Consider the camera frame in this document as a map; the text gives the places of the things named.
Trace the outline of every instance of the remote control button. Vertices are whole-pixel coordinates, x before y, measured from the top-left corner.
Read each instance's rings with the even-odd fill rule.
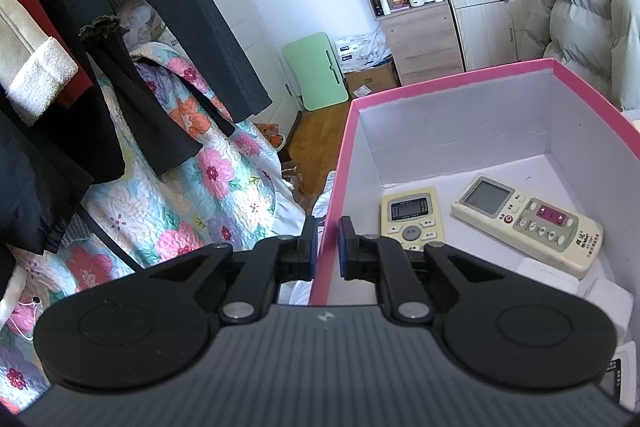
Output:
[[[420,230],[415,225],[411,225],[410,227],[406,227],[402,230],[402,237],[407,241],[415,241],[420,237],[422,230]]]

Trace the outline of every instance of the beige down jacket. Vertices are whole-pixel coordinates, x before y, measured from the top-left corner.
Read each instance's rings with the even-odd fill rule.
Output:
[[[32,125],[77,72],[17,0],[0,0],[0,86],[24,123]]]
[[[616,107],[640,108],[640,0],[536,0],[520,55],[556,58]]]

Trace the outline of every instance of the silver bolt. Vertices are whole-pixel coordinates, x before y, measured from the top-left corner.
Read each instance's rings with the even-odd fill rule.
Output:
[[[426,317],[430,311],[431,308],[425,303],[416,301],[405,302],[398,306],[398,313],[408,319],[422,319]]]
[[[251,316],[255,311],[255,308],[248,302],[238,301],[229,302],[222,308],[223,314],[230,319],[245,319]]]

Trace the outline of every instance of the floral quilt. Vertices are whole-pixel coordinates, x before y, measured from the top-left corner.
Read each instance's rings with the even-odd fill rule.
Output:
[[[110,82],[100,80],[126,169],[114,182],[93,185],[84,207],[111,238],[142,266],[173,259],[211,242],[252,248],[275,233],[297,234],[304,212],[282,181],[275,150],[250,122],[226,137],[191,96],[178,75],[193,84],[230,120],[201,74],[174,49],[157,42],[132,52],[154,62],[136,67],[169,116],[203,144],[201,151],[158,178],[137,146]],[[30,341],[37,318],[51,304],[131,270],[95,236],[57,254],[14,250],[27,284],[0,330],[0,403],[19,412],[49,384]],[[29,306],[33,297],[41,305]]]

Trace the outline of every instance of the cardboard box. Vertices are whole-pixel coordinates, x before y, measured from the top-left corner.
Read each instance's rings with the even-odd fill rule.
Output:
[[[377,68],[345,73],[347,90],[353,98],[362,98],[374,92],[394,89],[400,85],[398,73],[393,63]]]
[[[436,188],[446,243],[514,271],[524,254],[450,215],[484,172],[596,220],[604,244],[580,280],[640,293],[640,133],[589,84],[545,58],[399,87],[351,102],[310,304],[371,304],[374,286],[340,277],[337,229],[380,233],[382,195]],[[640,306],[628,328],[640,343]]]

